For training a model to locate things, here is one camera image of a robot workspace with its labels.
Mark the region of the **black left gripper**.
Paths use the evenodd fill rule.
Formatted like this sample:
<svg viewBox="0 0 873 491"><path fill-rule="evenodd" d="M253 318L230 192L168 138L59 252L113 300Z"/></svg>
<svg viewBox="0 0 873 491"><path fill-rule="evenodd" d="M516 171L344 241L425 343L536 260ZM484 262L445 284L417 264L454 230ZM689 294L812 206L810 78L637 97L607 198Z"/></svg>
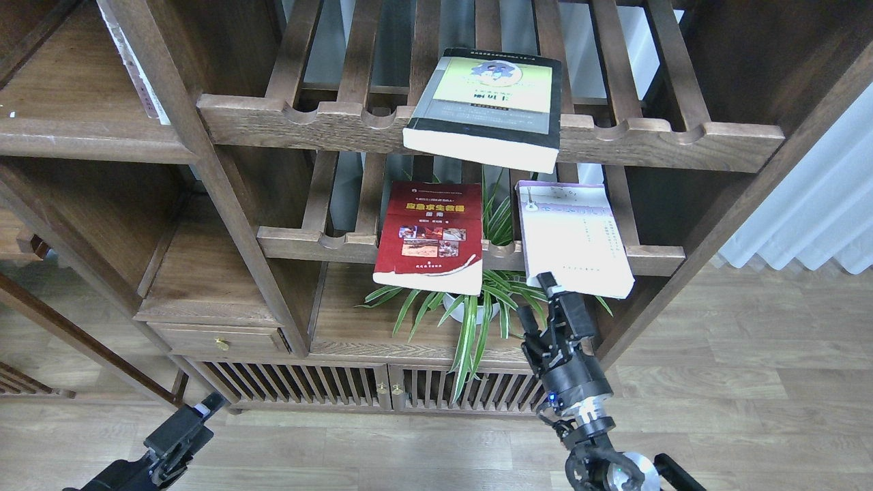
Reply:
<svg viewBox="0 0 873 491"><path fill-rule="evenodd" d="M227 404L227 399L213 392L194 407L184 405L144 440L144 446L160 462L113 461L81 490L161 490L162 486L153 482L155 472L158 481L177 481L187 472L194 454L214 436L206 421Z"/></svg>

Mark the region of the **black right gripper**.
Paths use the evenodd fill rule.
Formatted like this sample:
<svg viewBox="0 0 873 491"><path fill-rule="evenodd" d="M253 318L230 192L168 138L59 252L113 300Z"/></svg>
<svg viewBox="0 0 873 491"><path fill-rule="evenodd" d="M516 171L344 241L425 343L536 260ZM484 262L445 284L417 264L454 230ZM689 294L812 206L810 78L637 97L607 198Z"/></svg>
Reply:
<svg viewBox="0 0 873 491"><path fill-rule="evenodd" d="M585 295L567 291L551 271L537 274L546 293L549 315L540 331L533 308L516 313L524 329L522 351L546 391L546 405L556 415L605 415L603 402L614 392L599 361L584 353L580 340L598 336L596 316Z"/></svg>

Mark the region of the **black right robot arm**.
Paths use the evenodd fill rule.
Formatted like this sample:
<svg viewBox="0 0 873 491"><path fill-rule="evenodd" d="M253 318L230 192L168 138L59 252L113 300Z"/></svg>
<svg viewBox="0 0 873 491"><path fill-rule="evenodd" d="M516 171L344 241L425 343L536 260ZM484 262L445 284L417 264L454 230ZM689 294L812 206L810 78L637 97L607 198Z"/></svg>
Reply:
<svg viewBox="0 0 873 491"><path fill-rule="evenodd" d="M667 454L648 459L614 449L608 432L615 423L603 408L613 395L595 355L581 342L597 334L589 300L570 292L546 271L537 276L549 305L540 330L532 308L518 309L524 327L522 351L545 391L537 416L551 426L568 450L565 475L576 490L658 490L663 481L677 490L702 486Z"/></svg>

